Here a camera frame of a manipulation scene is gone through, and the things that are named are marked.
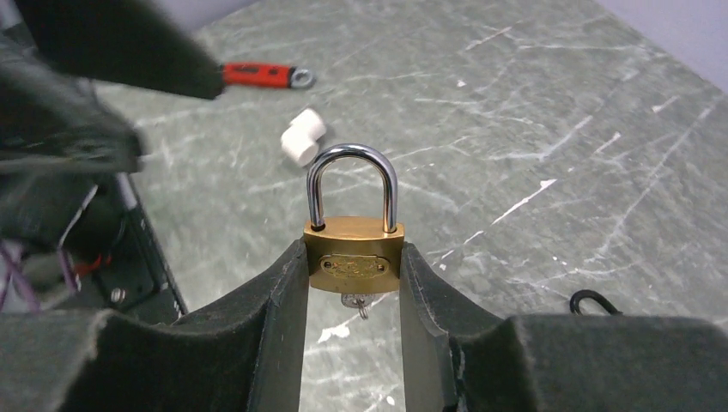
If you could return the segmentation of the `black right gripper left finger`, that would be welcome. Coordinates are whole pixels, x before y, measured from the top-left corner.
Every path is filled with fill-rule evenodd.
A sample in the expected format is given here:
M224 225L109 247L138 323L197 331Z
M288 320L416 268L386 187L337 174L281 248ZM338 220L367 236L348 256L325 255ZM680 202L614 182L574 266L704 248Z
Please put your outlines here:
M308 268L301 240L174 324L114 310L1 318L4 411L296 411Z

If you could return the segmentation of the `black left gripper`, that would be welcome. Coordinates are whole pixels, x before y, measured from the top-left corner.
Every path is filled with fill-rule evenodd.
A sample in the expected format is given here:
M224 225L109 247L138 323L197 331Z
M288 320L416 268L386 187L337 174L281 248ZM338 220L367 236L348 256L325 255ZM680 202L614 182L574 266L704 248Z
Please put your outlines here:
M63 73L213 100L221 65L151 1L17 1L40 56ZM59 245L97 173L133 173L141 134L80 82L1 38L1 235Z

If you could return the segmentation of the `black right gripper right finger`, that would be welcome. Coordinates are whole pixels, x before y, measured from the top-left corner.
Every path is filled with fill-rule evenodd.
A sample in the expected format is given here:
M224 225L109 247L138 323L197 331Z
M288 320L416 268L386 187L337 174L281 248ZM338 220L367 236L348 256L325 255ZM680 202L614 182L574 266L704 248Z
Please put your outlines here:
M402 251L409 411L724 411L727 336L695 318L501 319Z

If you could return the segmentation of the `black padlock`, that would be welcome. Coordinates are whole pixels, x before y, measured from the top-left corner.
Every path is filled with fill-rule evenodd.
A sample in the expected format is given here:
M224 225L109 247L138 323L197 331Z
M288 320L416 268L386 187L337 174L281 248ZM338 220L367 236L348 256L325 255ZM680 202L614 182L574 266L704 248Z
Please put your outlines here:
M618 310L606 297L591 289L581 289L570 297L569 311L572 314L582 315L580 306L582 300L592 300L601 306L609 315L622 315L622 311Z

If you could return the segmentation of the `brass padlock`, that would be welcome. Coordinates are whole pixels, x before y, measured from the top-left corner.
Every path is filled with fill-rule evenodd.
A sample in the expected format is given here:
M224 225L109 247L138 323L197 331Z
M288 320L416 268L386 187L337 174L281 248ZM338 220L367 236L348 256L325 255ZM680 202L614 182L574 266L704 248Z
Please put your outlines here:
M322 179L325 169L344 158L368 162L379 172L383 214L325 217ZM384 294L399 289L404 225L397 221L398 180L390 161L378 150L342 143L323 150L306 176L309 221L303 231L310 285L336 294Z

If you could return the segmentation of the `white pipe elbow left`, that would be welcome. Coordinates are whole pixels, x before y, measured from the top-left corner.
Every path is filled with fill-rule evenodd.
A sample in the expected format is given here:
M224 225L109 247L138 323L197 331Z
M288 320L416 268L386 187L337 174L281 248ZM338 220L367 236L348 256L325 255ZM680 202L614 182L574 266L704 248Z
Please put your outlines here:
M289 123L281 135L282 152L299 167L309 164L319 152L318 140L326 124L312 108L307 108Z

